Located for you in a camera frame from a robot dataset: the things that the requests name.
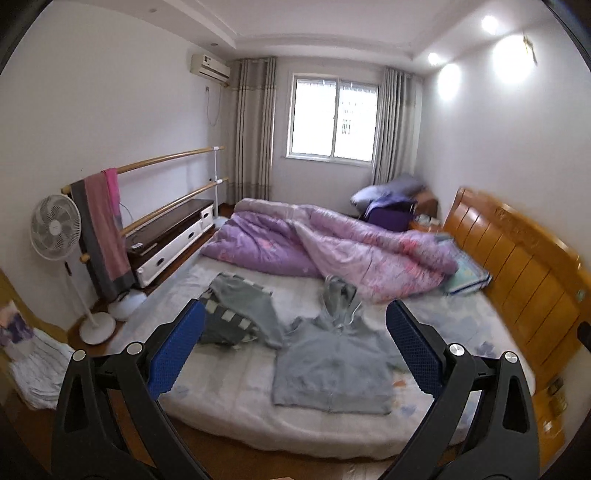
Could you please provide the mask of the lower wooden ballet bar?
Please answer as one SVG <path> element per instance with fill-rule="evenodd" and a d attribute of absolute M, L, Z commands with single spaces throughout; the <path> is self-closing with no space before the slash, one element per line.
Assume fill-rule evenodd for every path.
<path fill-rule="evenodd" d="M 229 180 L 228 177 L 222 177 L 221 179 L 223 180 L 223 183 L 226 183 Z M 197 190 L 193 190 L 193 191 L 185 194 L 184 196 L 181 196 L 181 197 L 175 199 L 174 201 L 172 201 L 168 204 L 165 204 L 164 206 L 140 217 L 138 220 L 136 220 L 136 221 L 132 222 L 131 224 L 122 228 L 119 231 L 119 234 L 122 237 L 125 237 L 129 233 L 134 232 L 137 229 L 139 229 L 140 227 L 142 227 L 143 225 L 146 225 L 146 224 L 152 222 L 153 220 L 159 218 L 160 216 L 164 215 L 168 211 L 186 203 L 189 199 L 192 199 L 193 197 L 197 197 L 197 195 L 200 195 L 207 190 L 213 189 L 213 187 L 214 187 L 214 181 L 211 181 L 211 182 L 207 183 L 206 185 L 199 187 Z"/>

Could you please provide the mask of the pink grey towel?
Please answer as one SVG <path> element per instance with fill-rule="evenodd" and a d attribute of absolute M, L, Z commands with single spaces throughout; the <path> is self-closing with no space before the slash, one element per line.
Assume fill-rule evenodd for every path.
<path fill-rule="evenodd" d="M 81 216 L 81 241 L 89 255 L 95 288 L 102 298 L 113 302 L 135 282 L 121 235 L 117 169 L 72 183 L 69 196 Z"/>

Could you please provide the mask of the right grey curtain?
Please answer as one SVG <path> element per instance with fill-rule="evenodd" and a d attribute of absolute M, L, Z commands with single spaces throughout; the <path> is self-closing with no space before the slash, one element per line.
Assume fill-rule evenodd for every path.
<path fill-rule="evenodd" d="M 423 81 L 409 72 L 386 67 L 378 95 L 372 183 L 385 184 L 413 173 L 422 121 Z"/>

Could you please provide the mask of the purple blanket on chair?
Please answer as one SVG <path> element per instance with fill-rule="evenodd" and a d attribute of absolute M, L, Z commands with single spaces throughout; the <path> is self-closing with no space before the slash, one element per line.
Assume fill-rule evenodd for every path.
<path fill-rule="evenodd" d="M 392 232 L 404 232 L 414 218 L 417 201 L 404 195 L 385 195 L 367 207 L 363 220 Z"/>

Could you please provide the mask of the grey white checkered cardigan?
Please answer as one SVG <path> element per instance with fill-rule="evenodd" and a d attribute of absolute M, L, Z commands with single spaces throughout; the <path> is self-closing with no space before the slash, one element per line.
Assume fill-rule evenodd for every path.
<path fill-rule="evenodd" d="M 200 295 L 199 302 L 205 309 L 204 331 L 199 338 L 201 344 L 235 347 L 259 339 L 256 324 L 223 306 L 211 288 Z"/>

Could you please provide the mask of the dark white tv cabinet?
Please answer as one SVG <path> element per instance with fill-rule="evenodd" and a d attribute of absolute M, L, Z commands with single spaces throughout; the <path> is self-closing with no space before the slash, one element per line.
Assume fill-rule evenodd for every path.
<path fill-rule="evenodd" d="M 213 208 L 212 200 L 190 199 L 126 236 L 127 257 L 140 288 L 213 228 Z"/>

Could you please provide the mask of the wooden nightstand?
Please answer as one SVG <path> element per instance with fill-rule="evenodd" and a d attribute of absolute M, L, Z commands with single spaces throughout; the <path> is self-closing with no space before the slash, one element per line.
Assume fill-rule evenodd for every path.
<path fill-rule="evenodd" d="M 410 230 L 437 233 L 442 230 L 439 219 L 439 200 L 429 190 L 423 190 L 414 196 L 416 201 L 414 217 L 409 224 Z"/>

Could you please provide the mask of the left grey curtain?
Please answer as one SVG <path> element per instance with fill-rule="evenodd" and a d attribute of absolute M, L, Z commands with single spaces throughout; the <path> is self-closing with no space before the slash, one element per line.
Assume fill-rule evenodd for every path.
<path fill-rule="evenodd" d="M 269 200 L 273 190 L 276 58 L 246 58 L 229 81 L 228 201 Z"/>

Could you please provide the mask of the grey hoodie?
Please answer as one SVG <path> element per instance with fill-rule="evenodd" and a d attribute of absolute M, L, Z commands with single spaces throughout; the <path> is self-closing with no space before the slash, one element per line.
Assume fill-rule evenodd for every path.
<path fill-rule="evenodd" d="M 407 367 L 394 341 L 363 319 L 355 286 L 325 278 L 320 313 L 287 326 L 280 324 L 273 294 L 256 283 L 221 273 L 208 288 L 223 306 L 256 324 L 256 341 L 276 350 L 273 404 L 329 413 L 391 412 L 394 372 Z"/>

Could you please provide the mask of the white air conditioner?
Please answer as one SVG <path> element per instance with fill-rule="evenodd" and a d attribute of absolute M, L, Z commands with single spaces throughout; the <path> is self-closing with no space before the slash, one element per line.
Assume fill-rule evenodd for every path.
<path fill-rule="evenodd" d="M 190 62 L 190 72 L 208 79 L 227 84 L 230 77 L 230 68 L 206 54 L 193 54 Z"/>

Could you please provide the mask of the grey blue pillow pile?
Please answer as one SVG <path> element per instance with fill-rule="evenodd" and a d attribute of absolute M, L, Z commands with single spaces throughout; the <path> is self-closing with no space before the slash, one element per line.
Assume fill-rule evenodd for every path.
<path fill-rule="evenodd" d="M 366 210 L 373 201 L 385 195 L 413 197 L 426 188 L 425 183 L 408 173 L 402 174 L 385 184 L 367 186 L 353 194 L 349 202 L 358 211 Z"/>

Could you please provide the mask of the white standing fan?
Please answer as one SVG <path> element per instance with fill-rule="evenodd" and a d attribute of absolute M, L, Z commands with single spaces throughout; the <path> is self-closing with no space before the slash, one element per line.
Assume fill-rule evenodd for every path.
<path fill-rule="evenodd" d="M 81 233 L 81 215 L 68 196 L 52 194 L 34 207 L 29 226 L 31 246 L 43 259 L 64 264 L 71 288 L 85 312 L 79 336 L 85 344 L 96 346 L 113 335 L 116 321 L 108 313 L 93 314 L 73 279 L 68 261 L 79 244 Z"/>

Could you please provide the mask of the wooden headboard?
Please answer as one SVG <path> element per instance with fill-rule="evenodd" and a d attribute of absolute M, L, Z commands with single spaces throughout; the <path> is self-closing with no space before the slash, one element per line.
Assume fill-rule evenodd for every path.
<path fill-rule="evenodd" d="M 581 347 L 577 329 L 590 317 L 590 274 L 574 249 L 483 191 L 460 188 L 443 229 L 491 274 L 484 292 L 535 375 L 546 467 L 565 443 L 549 387 Z"/>

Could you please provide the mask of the wooden ballet bar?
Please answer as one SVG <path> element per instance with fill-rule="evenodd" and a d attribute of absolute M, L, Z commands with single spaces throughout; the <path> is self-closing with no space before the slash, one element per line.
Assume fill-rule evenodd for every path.
<path fill-rule="evenodd" d="M 184 159 L 184 158 L 202 155 L 202 154 L 214 153 L 214 157 L 217 157 L 217 154 L 224 149 L 225 149 L 224 146 L 211 146 L 211 147 L 199 148 L 199 149 L 195 149 L 195 150 L 172 153 L 172 154 L 162 155 L 162 156 L 153 157 L 153 158 L 149 158 L 146 160 L 141 160 L 141 161 L 133 162 L 130 164 L 126 164 L 126 165 L 114 168 L 113 171 L 115 172 L 116 175 L 122 175 L 124 173 L 128 173 L 128 172 L 138 170 L 141 168 L 150 167 L 150 166 L 154 166 L 154 165 L 169 162 L 169 161 L 173 161 L 173 160 L 177 160 L 177 159 Z"/>
<path fill-rule="evenodd" d="M 226 183 L 229 180 L 228 177 L 222 177 L 221 179 L 223 180 L 223 183 Z M 119 231 L 119 234 L 122 237 L 125 237 L 129 233 L 134 232 L 137 229 L 139 229 L 140 227 L 142 227 L 143 225 L 146 225 L 146 224 L 152 222 L 153 220 L 159 218 L 160 216 L 164 215 L 168 211 L 186 203 L 189 199 L 192 199 L 193 197 L 197 197 L 197 195 L 200 195 L 207 190 L 213 189 L 213 187 L 214 187 L 214 181 L 211 181 L 211 182 L 207 183 L 206 185 L 199 187 L 197 190 L 193 190 L 193 191 L 185 194 L 184 196 L 181 196 L 181 197 L 175 199 L 174 201 L 172 201 L 168 204 L 165 204 L 164 206 L 140 217 L 138 220 L 136 220 L 136 221 L 132 222 L 131 224 L 122 228 Z"/>

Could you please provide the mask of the white floral bed mattress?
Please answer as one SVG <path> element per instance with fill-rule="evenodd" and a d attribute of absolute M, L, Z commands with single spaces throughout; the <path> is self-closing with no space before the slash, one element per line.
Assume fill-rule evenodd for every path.
<path fill-rule="evenodd" d="M 401 273 L 398 267 L 380 269 L 360 289 L 353 317 L 336 320 L 325 311 L 329 287 L 321 279 L 264 274 L 197 255 L 147 297 L 108 351 L 146 340 L 217 275 L 245 278 L 270 294 L 283 344 L 197 344 L 159 399 L 165 412 L 257 449 L 382 460 L 401 452 L 433 402 L 387 330 L 386 308 L 394 297 L 404 296 L 415 318 L 475 356 L 495 359 L 518 351 L 483 293 L 434 289 L 409 295 Z"/>

